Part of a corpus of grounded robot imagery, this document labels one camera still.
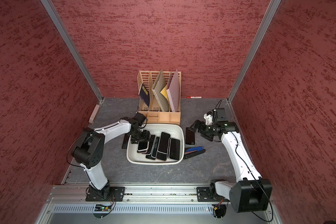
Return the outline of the black phone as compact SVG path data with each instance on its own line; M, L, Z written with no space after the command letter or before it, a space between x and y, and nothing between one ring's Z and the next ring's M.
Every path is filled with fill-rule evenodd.
M128 148L128 143L129 143L129 140L130 140L130 136L129 134L125 134L124 135L124 139L123 139L123 143L122 143L122 149L127 149Z

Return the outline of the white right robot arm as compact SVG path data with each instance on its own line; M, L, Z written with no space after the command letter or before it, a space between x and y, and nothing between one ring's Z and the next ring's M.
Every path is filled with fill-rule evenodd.
M209 141L219 137L234 168L236 183L216 181L210 186L212 198L230 201L236 213L266 211L270 204L272 185L263 179L244 148L240 131L233 122L196 125L197 132Z

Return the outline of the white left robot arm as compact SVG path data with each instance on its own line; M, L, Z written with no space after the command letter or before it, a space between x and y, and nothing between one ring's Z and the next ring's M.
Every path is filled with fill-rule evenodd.
M128 134L133 144L148 141L150 133L143 130L146 120L144 115L137 113L132 118L124 117L108 126L85 128L82 131L81 136L73 143L71 154L84 169L93 190L101 193L109 188L109 181L101 165L105 144L124 134Z

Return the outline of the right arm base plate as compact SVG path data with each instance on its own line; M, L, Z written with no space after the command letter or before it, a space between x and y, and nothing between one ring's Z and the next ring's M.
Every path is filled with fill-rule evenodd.
M228 199L223 196L219 196L214 190L210 187L197 187L197 200L198 202L215 202L219 203L221 200L229 202Z

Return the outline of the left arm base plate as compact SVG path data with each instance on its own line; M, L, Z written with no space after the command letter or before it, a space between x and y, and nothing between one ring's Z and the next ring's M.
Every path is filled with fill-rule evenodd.
M122 202L125 195L125 187L104 187L97 190L92 186L86 189L87 202Z

